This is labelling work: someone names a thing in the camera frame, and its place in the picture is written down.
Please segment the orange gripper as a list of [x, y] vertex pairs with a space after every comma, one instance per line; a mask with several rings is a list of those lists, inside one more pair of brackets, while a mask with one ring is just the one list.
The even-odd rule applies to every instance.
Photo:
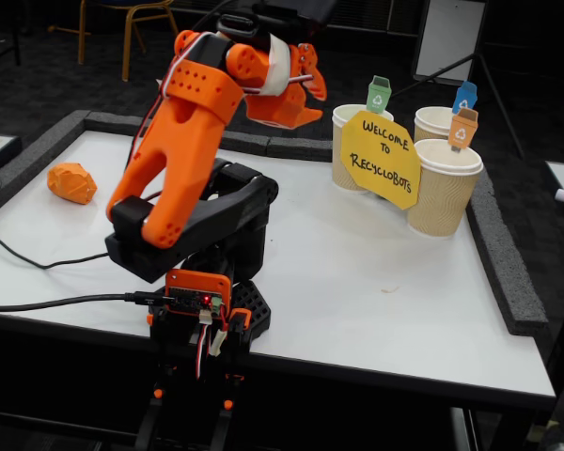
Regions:
[[243, 89], [246, 116], [261, 124], [294, 130], [321, 119], [322, 110], [306, 107], [306, 92], [292, 79], [311, 77], [304, 87], [318, 101], [327, 100], [327, 87], [318, 70], [312, 44], [288, 44], [270, 35], [267, 50], [256, 44], [235, 43], [227, 53], [227, 70]]

